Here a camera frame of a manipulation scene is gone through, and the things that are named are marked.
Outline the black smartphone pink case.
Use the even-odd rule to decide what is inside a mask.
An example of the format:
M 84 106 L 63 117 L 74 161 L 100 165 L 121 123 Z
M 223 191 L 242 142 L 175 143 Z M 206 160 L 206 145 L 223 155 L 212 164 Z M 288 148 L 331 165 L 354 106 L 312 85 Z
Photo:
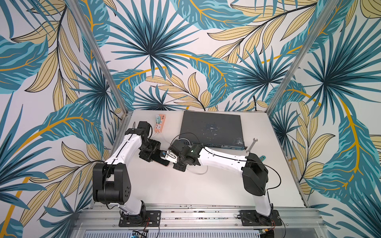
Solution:
M 161 158 L 160 155 L 153 155 L 152 160 L 164 166 L 168 166 L 170 164 L 170 161 Z

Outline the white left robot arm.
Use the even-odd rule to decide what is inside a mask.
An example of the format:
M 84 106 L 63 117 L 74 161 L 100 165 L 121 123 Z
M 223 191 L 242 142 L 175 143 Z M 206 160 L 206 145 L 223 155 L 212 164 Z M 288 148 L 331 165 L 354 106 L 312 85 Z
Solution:
M 127 215 L 142 216 L 145 212 L 143 201 L 132 196 L 132 184 L 128 165 L 139 152 L 139 158 L 146 162 L 161 159 L 161 143 L 152 140 L 152 126 L 140 121 L 137 128 L 128 129 L 125 136 L 105 162 L 93 168 L 93 200 L 105 204 L 109 209 L 118 207 Z

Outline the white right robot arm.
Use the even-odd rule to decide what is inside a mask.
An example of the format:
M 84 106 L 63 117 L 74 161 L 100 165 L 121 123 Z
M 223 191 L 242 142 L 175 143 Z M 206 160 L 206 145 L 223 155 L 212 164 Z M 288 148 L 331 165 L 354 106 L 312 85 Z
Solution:
M 199 144 L 190 147 L 177 140 L 167 150 L 165 159 L 174 163 L 174 169 L 183 172 L 187 166 L 208 166 L 237 173 L 242 177 L 245 191 L 254 197 L 256 213 L 267 218 L 272 215 L 268 169 L 256 154 L 232 155 Z

